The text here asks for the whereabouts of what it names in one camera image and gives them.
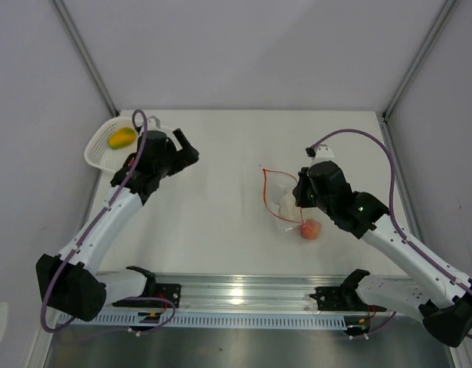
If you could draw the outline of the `clear red zip bag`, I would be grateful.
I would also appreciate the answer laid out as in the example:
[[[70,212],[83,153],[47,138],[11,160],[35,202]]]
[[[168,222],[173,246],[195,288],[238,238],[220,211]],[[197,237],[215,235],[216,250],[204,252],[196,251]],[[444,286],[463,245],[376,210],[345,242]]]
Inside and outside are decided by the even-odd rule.
[[[328,234],[323,216],[315,208],[305,209],[296,204],[293,190],[298,184],[297,176],[263,166],[260,169],[263,206],[277,235],[298,244],[324,242]]]

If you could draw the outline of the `red toy tomato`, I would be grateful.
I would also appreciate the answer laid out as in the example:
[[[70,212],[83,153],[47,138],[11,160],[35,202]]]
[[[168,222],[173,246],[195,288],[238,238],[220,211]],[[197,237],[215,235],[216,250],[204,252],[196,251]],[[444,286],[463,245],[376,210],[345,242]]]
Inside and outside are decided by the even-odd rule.
[[[317,240],[322,231],[322,224],[308,218],[300,225],[300,236],[307,241]]]

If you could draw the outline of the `yellow green toy mango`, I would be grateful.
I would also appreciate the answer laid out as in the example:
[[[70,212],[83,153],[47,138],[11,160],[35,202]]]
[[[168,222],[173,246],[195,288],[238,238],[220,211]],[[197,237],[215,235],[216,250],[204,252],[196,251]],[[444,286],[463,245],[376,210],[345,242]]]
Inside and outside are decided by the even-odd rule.
[[[134,129],[123,127],[109,137],[107,144],[112,150],[120,150],[131,145],[136,139],[137,132]]]

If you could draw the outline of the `green white toy cabbage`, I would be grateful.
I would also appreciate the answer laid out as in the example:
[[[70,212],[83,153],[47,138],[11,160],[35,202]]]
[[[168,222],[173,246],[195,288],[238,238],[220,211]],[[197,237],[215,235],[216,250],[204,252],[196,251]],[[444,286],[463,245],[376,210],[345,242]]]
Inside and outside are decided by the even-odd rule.
[[[295,206],[295,198],[288,190],[277,201],[277,215],[287,221],[301,222],[300,207]]]

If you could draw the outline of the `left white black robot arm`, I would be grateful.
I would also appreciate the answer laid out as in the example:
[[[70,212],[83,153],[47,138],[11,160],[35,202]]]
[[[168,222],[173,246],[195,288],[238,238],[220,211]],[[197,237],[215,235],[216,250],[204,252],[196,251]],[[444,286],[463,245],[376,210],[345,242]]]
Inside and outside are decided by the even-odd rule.
[[[147,130],[137,151],[114,174],[98,214],[55,255],[42,255],[36,272],[42,307],[83,321],[93,320],[108,304],[151,305],[156,276],[141,267],[99,275],[105,254],[124,225],[146,204],[162,179],[198,162],[198,150],[176,129]]]

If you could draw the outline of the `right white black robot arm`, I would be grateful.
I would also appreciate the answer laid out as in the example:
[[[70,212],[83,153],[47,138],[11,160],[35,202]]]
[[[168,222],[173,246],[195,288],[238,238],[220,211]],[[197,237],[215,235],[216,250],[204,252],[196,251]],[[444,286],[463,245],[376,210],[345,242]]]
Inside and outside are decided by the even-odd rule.
[[[392,260],[414,288],[360,271],[357,282],[340,291],[349,309],[377,305],[421,322],[429,334],[459,347],[472,328],[472,277],[437,256],[405,231],[393,210],[367,192],[354,192],[332,161],[303,167],[293,190],[297,206],[318,208],[344,232]]]

